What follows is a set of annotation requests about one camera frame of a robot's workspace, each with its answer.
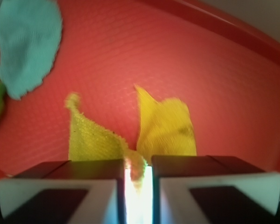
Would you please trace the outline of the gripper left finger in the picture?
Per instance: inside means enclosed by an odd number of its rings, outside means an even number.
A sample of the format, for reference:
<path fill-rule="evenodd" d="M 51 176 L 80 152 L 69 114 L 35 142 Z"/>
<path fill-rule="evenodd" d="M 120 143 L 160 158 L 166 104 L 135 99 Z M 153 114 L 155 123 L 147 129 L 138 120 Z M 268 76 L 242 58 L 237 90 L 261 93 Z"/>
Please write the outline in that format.
<path fill-rule="evenodd" d="M 124 224 L 122 159 L 43 162 L 0 179 L 4 224 Z"/>

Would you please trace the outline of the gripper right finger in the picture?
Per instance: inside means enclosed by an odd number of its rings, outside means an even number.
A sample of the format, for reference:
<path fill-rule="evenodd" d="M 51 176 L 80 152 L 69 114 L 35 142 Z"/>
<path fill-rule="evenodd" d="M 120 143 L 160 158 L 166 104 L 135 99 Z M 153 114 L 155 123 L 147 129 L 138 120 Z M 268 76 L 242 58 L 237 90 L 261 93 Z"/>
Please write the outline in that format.
<path fill-rule="evenodd" d="M 280 173 L 233 156 L 152 157 L 155 224 L 280 224 Z"/>

